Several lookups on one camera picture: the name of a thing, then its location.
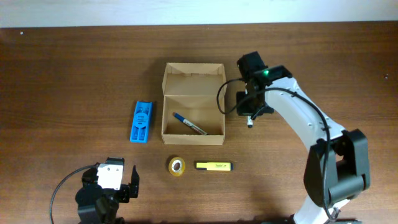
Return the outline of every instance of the yellow highlighter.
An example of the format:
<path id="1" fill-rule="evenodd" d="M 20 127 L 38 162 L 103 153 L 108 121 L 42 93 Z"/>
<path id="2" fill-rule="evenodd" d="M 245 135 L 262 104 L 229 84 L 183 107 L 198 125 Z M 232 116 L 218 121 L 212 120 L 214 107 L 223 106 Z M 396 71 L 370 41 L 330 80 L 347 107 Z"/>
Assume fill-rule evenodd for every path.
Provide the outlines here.
<path id="1" fill-rule="evenodd" d="M 198 170 L 231 171 L 234 166 L 231 162 L 197 162 Z"/>

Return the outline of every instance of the box lid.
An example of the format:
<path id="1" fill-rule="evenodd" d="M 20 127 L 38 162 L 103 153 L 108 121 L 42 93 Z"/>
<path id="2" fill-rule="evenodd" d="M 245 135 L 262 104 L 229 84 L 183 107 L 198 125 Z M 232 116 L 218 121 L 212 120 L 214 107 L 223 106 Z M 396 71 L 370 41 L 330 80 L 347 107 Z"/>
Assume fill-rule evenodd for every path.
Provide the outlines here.
<path id="1" fill-rule="evenodd" d="M 226 81 L 220 63 L 167 63 L 163 77 L 163 94 L 217 95 Z M 226 85 L 221 92 L 225 95 Z"/>

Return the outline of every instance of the white background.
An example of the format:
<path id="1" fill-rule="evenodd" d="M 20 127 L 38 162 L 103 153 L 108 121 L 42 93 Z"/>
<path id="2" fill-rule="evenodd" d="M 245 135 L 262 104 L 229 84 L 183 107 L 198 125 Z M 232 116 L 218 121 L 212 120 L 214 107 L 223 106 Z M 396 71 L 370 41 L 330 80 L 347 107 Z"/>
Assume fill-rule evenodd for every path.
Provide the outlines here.
<path id="1" fill-rule="evenodd" d="M 0 0 L 0 27 L 398 20 L 398 0 Z"/>

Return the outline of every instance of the tape roll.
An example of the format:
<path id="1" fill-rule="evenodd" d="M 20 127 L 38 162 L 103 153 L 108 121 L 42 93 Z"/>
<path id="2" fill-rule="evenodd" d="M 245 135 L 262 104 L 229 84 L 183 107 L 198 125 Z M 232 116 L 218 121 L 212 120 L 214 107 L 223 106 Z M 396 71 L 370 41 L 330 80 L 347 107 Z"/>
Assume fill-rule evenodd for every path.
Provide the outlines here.
<path id="1" fill-rule="evenodd" d="M 173 176 L 181 176 L 185 171 L 185 161 L 180 157 L 174 157 L 169 163 L 169 171 Z"/>

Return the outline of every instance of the blue plastic case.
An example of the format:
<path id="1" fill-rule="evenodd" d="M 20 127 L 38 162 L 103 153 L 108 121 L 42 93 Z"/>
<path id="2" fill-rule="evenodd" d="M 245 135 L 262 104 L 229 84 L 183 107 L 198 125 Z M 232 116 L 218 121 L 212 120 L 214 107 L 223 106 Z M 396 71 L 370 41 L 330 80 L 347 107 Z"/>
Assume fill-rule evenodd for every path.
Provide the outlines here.
<path id="1" fill-rule="evenodd" d="M 151 102 L 137 101 L 136 109 L 134 111 L 134 119 L 131 126 L 131 142 L 146 143 L 148 141 L 151 114 Z"/>

